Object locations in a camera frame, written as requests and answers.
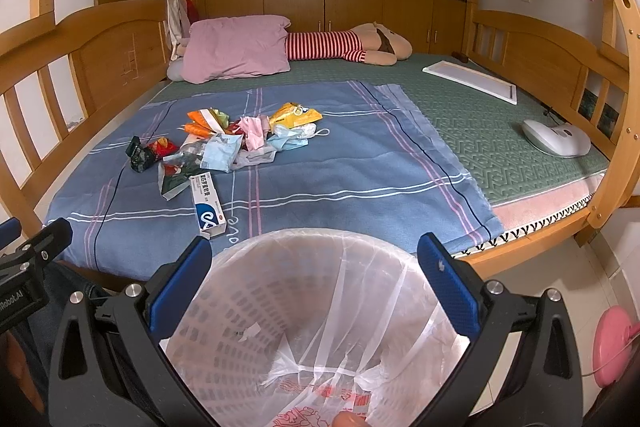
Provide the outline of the pink pillow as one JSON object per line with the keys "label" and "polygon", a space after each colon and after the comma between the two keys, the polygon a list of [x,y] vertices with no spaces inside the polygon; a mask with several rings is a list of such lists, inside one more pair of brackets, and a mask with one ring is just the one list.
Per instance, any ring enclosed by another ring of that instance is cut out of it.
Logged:
{"label": "pink pillow", "polygon": [[199,20],[190,28],[181,76],[201,84],[288,72],[285,43],[290,23],[281,15]]}

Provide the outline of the white lined trash basket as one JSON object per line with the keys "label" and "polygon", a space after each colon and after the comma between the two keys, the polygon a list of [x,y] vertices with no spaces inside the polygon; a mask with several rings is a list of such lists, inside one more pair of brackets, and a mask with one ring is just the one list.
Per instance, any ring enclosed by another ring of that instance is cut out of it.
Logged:
{"label": "white lined trash basket", "polygon": [[468,347],[416,258],[371,236],[272,232],[216,255],[164,350],[223,426],[407,426]]}

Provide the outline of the striped plush doll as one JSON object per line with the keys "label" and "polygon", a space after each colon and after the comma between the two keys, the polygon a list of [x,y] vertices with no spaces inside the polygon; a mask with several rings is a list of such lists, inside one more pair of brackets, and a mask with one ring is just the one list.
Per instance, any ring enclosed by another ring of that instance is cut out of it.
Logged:
{"label": "striped plush doll", "polygon": [[341,31],[290,32],[285,47],[290,61],[341,58],[376,66],[392,66],[412,54],[407,39],[378,23]]}

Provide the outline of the pink round object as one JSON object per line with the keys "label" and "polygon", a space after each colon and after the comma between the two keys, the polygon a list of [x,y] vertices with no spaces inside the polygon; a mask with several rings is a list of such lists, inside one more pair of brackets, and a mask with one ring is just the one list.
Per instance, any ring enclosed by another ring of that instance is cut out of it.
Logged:
{"label": "pink round object", "polygon": [[611,386],[623,376],[631,358],[631,345],[639,337],[639,323],[621,306],[607,309],[594,334],[592,376],[600,388]]}

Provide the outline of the dark green wrapper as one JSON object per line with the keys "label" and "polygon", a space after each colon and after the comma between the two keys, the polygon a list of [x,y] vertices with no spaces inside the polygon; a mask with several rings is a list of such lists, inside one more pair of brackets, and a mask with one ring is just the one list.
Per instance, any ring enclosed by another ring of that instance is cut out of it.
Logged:
{"label": "dark green wrapper", "polygon": [[154,166],[166,156],[176,153],[178,146],[166,138],[160,138],[143,144],[138,136],[134,136],[126,148],[130,167],[135,172],[143,172]]}

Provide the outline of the orange white wrapper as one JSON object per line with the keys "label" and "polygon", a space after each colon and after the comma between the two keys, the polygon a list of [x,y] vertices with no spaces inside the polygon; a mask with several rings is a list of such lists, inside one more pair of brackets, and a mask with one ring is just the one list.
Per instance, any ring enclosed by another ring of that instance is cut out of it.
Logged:
{"label": "orange white wrapper", "polygon": [[183,131],[199,138],[225,134],[230,124],[230,117],[216,108],[192,110],[188,118],[190,121],[182,126]]}

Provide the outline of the wooden bunk bed frame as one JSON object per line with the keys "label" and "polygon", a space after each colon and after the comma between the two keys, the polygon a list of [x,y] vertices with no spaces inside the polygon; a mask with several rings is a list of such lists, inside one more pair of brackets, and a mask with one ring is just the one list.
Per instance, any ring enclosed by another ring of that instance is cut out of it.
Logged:
{"label": "wooden bunk bed frame", "polygon": [[[564,239],[588,242],[613,212],[639,204],[639,9],[612,0],[625,51],[524,15],[482,10],[470,0],[463,51],[584,130],[610,165],[586,209],[472,259],[484,275],[535,257]],[[126,0],[64,20],[54,0],[1,36],[1,92],[29,175],[1,171],[1,204],[27,234],[37,205],[67,165],[113,118],[163,79],[168,59],[163,0]]]}

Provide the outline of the pink face mask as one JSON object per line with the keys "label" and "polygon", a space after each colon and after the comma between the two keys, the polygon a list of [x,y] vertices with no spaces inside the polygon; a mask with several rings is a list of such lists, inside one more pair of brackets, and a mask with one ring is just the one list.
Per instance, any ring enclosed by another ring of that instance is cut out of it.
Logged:
{"label": "pink face mask", "polygon": [[258,150],[265,145],[266,136],[270,131],[269,118],[266,115],[244,116],[239,119],[238,127],[244,136],[244,147],[247,150]]}

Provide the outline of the white flat board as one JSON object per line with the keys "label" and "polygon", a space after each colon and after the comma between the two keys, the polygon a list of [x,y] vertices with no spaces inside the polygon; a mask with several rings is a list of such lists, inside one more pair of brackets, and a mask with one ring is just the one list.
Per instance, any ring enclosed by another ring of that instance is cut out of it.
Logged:
{"label": "white flat board", "polygon": [[511,105],[518,104],[518,88],[513,83],[484,72],[447,61],[423,67],[422,72],[483,92]]}

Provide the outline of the yellow snack bag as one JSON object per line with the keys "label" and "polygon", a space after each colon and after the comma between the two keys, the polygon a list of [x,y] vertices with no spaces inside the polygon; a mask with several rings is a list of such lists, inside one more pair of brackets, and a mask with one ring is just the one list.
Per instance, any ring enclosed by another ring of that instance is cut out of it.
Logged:
{"label": "yellow snack bag", "polygon": [[317,109],[286,102],[269,117],[269,128],[271,131],[274,131],[277,126],[292,129],[303,127],[305,124],[314,124],[321,119],[322,115]]}

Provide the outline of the clear plastic wrapper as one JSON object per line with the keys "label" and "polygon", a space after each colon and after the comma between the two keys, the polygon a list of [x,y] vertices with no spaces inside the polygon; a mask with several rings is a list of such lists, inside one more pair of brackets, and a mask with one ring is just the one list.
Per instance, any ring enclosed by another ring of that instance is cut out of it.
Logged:
{"label": "clear plastic wrapper", "polygon": [[174,199],[190,186],[192,176],[204,172],[201,162],[205,145],[205,141],[183,144],[158,163],[158,189],[163,199]]}

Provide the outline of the light blue face mask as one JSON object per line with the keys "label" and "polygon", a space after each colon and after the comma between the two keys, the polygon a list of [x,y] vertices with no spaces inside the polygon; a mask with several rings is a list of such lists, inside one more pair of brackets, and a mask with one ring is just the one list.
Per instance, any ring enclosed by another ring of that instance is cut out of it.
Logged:
{"label": "light blue face mask", "polygon": [[328,136],[331,130],[318,129],[316,124],[303,124],[303,126],[288,128],[283,124],[276,124],[267,139],[267,143],[278,152],[282,150],[296,150],[308,145],[311,139],[317,136]]}

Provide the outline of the white electronic device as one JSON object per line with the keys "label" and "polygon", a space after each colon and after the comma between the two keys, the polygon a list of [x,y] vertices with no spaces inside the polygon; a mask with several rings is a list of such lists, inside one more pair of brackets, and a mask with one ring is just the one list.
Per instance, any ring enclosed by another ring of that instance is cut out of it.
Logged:
{"label": "white electronic device", "polygon": [[549,127],[541,122],[525,119],[521,127],[526,139],[534,147],[552,156],[582,157],[591,150],[588,134],[572,124],[557,124]]}

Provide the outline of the blue tissue pack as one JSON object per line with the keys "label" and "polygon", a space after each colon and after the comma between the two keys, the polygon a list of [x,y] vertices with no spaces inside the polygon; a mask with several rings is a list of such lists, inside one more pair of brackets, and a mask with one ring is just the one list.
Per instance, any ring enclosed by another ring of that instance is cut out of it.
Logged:
{"label": "blue tissue pack", "polygon": [[203,148],[201,168],[230,172],[233,161],[241,150],[242,136],[218,134],[209,139]]}

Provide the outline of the blue plaid bed sheet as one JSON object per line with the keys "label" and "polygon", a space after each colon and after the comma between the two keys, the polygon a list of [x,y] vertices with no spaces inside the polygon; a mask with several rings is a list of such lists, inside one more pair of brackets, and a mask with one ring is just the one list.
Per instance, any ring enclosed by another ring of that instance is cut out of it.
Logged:
{"label": "blue plaid bed sheet", "polygon": [[131,139],[164,136],[181,144],[191,109],[219,108],[238,118],[269,115],[286,102],[318,110],[316,134],[267,164],[213,173],[228,221],[214,251],[289,228],[353,231],[405,251],[432,232],[453,254],[502,233],[471,173],[401,87],[324,82],[143,106],[96,144],[54,195],[48,219],[66,219],[73,229],[64,258],[147,279],[198,234],[198,216],[190,192],[166,198],[156,168],[130,167]]}

